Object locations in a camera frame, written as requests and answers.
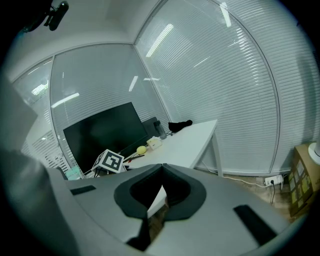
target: yellow ball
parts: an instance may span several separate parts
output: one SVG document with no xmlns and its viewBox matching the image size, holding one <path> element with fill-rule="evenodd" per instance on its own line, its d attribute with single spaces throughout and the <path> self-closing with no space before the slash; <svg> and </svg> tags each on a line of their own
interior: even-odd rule
<svg viewBox="0 0 320 256">
<path fill-rule="evenodd" d="M 146 153 L 147 148 L 145 146 L 140 146 L 136 149 L 136 152 L 138 153 L 138 155 L 142 155 L 144 153 Z"/>
</svg>

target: cardboard box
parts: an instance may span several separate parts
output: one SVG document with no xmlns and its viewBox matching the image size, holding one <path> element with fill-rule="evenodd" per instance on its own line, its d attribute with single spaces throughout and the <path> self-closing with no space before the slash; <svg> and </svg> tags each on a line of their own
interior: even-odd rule
<svg viewBox="0 0 320 256">
<path fill-rule="evenodd" d="M 309 156 L 308 147 L 311 143 L 294 147 L 289 185 L 291 193 L 291 217 L 308 212 L 310 204 L 320 189 L 320 165 Z"/>
</svg>

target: small white box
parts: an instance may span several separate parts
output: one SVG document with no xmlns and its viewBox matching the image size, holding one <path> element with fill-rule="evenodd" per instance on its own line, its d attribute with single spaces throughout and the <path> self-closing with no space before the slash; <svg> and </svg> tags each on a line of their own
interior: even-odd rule
<svg viewBox="0 0 320 256">
<path fill-rule="evenodd" d="M 101 153 L 95 160 L 91 171 L 94 172 L 97 167 L 100 167 L 102 169 L 105 169 L 106 171 L 111 171 L 117 174 L 121 173 L 124 159 L 125 158 L 122 155 L 107 149 L 103 153 Z"/>
<path fill-rule="evenodd" d="M 159 148 L 162 145 L 161 139 L 159 137 L 153 136 L 151 139 L 147 140 L 146 143 L 152 150 Z"/>
</svg>

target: white desk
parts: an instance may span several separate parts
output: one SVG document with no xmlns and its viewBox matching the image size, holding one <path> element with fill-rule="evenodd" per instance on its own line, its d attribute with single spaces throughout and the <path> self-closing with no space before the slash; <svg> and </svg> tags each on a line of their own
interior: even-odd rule
<svg viewBox="0 0 320 256">
<path fill-rule="evenodd" d="M 164 163 L 194 168 L 209 142 L 212 141 L 218 174 L 222 176 L 219 148 L 214 134 L 217 123 L 218 120 L 213 120 L 185 127 L 173 136 L 167 136 L 156 150 L 148 149 L 143 157 L 124 164 L 129 165 L 130 168 Z M 148 218 L 165 204 L 166 196 L 167 194 L 162 186 L 147 211 Z"/>
</svg>

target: white ceiling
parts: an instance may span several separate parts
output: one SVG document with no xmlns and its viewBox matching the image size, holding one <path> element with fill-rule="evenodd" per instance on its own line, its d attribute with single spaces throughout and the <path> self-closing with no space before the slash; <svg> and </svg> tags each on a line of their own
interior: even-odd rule
<svg viewBox="0 0 320 256">
<path fill-rule="evenodd" d="M 62 0 L 53 0 L 57 7 Z M 95 43 L 133 43 L 160 0 L 67 0 L 69 10 L 59 27 L 40 25 L 17 36 L 4 72 L 10 81 L 46 58 Z"/>
</svg>

